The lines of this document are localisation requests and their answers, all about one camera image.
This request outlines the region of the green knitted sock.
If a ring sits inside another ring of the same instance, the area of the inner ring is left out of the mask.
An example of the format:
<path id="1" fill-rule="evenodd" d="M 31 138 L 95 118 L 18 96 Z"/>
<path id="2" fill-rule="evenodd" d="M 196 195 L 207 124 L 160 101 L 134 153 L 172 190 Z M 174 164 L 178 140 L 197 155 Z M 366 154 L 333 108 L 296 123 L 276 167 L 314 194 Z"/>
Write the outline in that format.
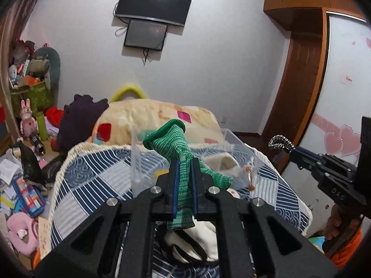
<path id="1" fill-rule="evenodd" d="M 210 221 L 215 224 L 217 238 L 223 239 L 228 231 L 228 226 L 223 222 L 225 211 L 221 209 L 221 203 L 223 201 L 233 201 L 233 197 L 226 191 L 231 186 L 232 178 L 207 169 L 202 160 L 199 159 L 201 171 L 211 175 L 213 179 L 214 185 L 209 187 L 207 195 L 208 199 L 214 203 L 214 213 L 210 217 L 195 217 L 192 213 L 193 202 L 190 178 L 190 163 L 195 156 L 186 142 L 185 131 L 186 127 L 182 121 L 172 119 L 143 139 L 143 146 L 146 149 L 154 150 L 164 157 L 169 164 L 173 159 L 180 161 L 179 198 L 176 218 L 173 220 L 159 220 L 158 215 L 156 215 L 156 202 L 161 198 L 161 187 L 156 185 L 157 188 L 161 189 L 157 195 L 151 195 L 150 192 L 153 188 L 150 188 L 140 194 L 138 199 L 148 198 L 150 202 L 143 204 L 145 213 L 153 215 L 154 220 L 166 221 L 168 227 L 172 230 L 191 228 L 194 226 L 194 220 Z"/>

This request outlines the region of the grey green plush toy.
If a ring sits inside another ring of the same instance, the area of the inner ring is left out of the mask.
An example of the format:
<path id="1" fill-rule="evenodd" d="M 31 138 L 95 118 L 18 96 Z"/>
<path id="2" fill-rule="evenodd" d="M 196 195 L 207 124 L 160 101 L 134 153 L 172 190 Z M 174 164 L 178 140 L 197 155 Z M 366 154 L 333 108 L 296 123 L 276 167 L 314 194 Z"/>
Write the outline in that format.
<path id="1" fill-rule="evenodd" d="M 33 53 L 26 73 L 44 81 L 49 91 L 55 91 L 60 80 L 60 66 L 58 52 L 51 47 L 41 47 Z"/>

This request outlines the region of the colourful blue book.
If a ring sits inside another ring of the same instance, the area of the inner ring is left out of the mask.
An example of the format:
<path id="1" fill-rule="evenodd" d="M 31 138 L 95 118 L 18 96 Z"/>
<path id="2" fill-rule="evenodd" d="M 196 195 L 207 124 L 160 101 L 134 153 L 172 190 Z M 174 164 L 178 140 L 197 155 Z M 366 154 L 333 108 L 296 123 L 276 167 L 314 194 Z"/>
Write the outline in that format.
<path id="1" fill-rule="evenodd" d="M 43 213 L 46 201 L 33 185 L 25 182 L 21 176 L 12 180 L 11 184 L 20 201 L 23 212 L 29 214 L 32 218 L 36 218 Z"/>

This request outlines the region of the dark purple plush cushion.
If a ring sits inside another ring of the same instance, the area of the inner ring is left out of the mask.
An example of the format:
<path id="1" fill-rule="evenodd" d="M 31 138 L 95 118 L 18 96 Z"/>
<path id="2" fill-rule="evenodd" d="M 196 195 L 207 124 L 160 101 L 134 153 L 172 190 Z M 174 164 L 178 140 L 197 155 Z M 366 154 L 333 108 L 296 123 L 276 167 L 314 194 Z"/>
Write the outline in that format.
<path id="1" fill-rule="evenodd" d="M 75 94 L 74 101 L 64 107 L 56 148 L 67 153 L 75 145 L 86 141 L 91 136 L 96 121 L 108 107 L 106 98 L 94 102 L 90 95 Z"/>

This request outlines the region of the black flashlight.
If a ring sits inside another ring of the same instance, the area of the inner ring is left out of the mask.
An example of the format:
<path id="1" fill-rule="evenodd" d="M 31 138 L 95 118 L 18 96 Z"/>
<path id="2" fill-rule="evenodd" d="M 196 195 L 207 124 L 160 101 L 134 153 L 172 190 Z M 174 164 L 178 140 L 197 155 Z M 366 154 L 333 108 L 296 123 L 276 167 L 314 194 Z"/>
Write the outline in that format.
<path id="1" fill-rule="evenodd" d="M 46 153 L 45 146 L 39 138 L 38 134 L 31 133 L 29 136 L 29 140 L 34 147 L 36 154 L 38 154 L 39 156 L 43 156 Z"/>

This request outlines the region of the green cardboard box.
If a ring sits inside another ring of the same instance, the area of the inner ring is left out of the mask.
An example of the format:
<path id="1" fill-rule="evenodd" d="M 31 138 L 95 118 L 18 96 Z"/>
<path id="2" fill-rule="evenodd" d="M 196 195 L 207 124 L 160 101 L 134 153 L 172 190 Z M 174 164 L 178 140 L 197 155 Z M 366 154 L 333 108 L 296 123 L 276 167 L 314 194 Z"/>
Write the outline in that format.
<path id="1" fill-rule="evenodd" d="M 49 90 L 45 82 L 37 83 L 32 86 L 13 88 L 10 90 L 13 113 L 20 118 L 21 100 L 30 100 L 30 109 L 34 114 L 45 111 L 55 105 L 55 92 Z"/>

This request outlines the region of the wall power socket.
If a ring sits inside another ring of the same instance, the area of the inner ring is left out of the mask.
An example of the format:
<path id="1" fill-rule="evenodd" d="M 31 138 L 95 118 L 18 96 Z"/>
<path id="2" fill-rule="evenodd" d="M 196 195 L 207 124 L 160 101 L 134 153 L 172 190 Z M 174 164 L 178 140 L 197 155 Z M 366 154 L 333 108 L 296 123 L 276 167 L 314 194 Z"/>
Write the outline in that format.
<path id="1" fill-rule="evenodd" d="M 225 124 L 226 121 L 227 121 L 227 117 L 223 116 L 220 122 L 221 122 L 222 124 Z"/>

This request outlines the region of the green bottle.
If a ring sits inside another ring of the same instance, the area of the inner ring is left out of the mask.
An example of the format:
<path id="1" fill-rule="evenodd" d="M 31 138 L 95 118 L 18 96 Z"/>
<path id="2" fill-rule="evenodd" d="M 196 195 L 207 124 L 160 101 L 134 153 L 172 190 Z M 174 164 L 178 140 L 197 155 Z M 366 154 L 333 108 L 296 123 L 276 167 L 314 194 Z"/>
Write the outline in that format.
<path id="1" fill-rule="evenodd" d="M 48 132 L 45 124 L 45 116 L 42 112 L 36 114 L 36 122 L 38 124 L 38 134 L 40 139 L 46 141 L 48 139 Z"/>

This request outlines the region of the wooden wardrobe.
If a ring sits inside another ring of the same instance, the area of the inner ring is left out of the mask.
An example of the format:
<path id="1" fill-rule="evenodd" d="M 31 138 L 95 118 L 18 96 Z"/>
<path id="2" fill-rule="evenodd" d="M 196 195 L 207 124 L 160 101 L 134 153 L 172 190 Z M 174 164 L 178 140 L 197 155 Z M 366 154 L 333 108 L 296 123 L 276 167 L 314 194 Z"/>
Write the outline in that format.
<path id="1" fill-rule="evenodd" d="M 267 142 L 281 134 L 300 146 L 324 78 L 326 14 L 346 14 L 364 23 L 366 20 L 353 0 L 265 0 L 263 10 L 291 37 L 281 84 L 262 140 Z"/>

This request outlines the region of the clear plastic storage bin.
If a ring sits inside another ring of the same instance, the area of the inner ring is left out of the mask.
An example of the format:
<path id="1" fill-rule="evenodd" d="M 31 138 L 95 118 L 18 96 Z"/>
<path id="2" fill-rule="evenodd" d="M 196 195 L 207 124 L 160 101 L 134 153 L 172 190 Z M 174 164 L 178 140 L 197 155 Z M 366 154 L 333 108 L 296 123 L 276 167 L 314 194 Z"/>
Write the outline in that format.
<path id="1" fill-rule="evenodd" d="M 261 162 L 246 145 L 221 144 L 191 145 L 195 157 L 208 169 L 233 178 L 228 191 L 242 199 L 254 190 L 259 179 L 257 169 Z M 131 128 L 131 189 L 134 196 L 156 184 L 158 177 L 169 172 L 169 162 L 155 151 L 144 148 L 134 127 Z"/>

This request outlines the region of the white sliding wardrobe door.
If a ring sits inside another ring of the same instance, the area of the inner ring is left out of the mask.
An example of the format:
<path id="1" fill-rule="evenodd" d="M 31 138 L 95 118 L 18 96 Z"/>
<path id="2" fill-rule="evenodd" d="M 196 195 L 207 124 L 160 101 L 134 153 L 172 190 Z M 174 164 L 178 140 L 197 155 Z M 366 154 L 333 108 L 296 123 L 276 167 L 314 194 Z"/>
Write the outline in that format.
<path id="1" fill-rule="evenodd" d="M 328 12 L 324 78 L 300 146 L 353 165 L 360 154 L 361 118 L 370 116 L 370 27 Z"/>

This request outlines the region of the black and white garment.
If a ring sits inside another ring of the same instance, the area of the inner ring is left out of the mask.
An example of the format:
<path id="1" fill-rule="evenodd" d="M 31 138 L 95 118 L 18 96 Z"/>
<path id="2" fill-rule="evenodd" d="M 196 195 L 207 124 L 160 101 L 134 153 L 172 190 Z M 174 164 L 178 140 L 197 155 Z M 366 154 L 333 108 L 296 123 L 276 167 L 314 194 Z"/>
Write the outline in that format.
<path id="1" fill-rule="evenodd" d="M 187 265 L 214 264 L 219 260 L 216 227 L 194 220 L 194 226 L 171 230 L 165 227 L 163 247 L 176 262 Z"/>

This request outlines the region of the small black wall monitor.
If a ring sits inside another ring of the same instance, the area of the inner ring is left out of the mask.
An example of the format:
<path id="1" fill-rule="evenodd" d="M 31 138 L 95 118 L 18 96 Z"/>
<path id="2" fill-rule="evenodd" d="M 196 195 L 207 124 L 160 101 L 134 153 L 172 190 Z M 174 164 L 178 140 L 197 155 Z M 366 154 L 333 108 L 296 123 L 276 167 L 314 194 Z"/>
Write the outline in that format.
<path id="1" fill-rule="evenodd" d="M 168 26 L 162 23 L 131 20 L 126 30 L 125 47 L 162 51 Z"/>

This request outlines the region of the pink plush pillow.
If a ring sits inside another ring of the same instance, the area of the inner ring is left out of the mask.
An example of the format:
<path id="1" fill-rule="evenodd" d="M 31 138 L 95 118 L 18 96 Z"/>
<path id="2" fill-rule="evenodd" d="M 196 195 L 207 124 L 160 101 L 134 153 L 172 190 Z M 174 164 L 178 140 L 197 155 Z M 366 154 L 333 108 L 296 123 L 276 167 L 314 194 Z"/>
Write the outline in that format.
<path id="1" fill-rule="evenodd" d="M 11 215 L 6 222 L 8 238 L 17 251 L 29 257 L 38 249 L 38 222 L 27 213 Z"/>

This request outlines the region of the beige fabric pouch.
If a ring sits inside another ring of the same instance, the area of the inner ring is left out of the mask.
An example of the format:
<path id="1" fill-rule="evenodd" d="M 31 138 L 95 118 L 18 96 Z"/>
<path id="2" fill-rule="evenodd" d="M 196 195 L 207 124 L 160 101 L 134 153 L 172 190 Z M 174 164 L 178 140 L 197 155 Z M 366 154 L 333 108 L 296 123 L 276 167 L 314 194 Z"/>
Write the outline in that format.
<path id="1" fill-rule="evenodd" d="M 237 160 L 227 152 L 203 157 L 202 161 L 210 170 L 232 178 L 237 178 L 241 172 Z"/>

